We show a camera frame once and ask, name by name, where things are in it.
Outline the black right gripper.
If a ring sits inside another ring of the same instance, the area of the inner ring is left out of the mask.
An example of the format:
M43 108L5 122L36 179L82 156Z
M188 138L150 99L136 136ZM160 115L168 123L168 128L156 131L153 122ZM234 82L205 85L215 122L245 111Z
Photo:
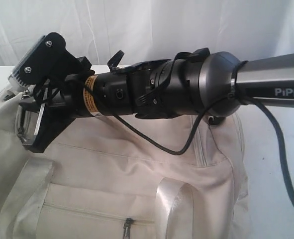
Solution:
M107 115L106 84L107 73L94 72L46 80L41 106L34 98L19 101L25 111L39 112L33 135L23 138L23 147L33 153L43 153L75 119Z

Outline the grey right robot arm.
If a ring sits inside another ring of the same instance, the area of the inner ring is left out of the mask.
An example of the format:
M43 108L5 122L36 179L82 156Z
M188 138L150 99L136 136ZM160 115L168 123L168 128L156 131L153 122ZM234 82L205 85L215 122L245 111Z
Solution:
M294 108L294 53L240 61L204 48L120 68L122 57L118 52L111 58L108 73L89 70L36 84L34 98L20 103L38 113L36 132L51 126L63 131L74 119L95 113L155 120L203 114L225 118L255 101Z

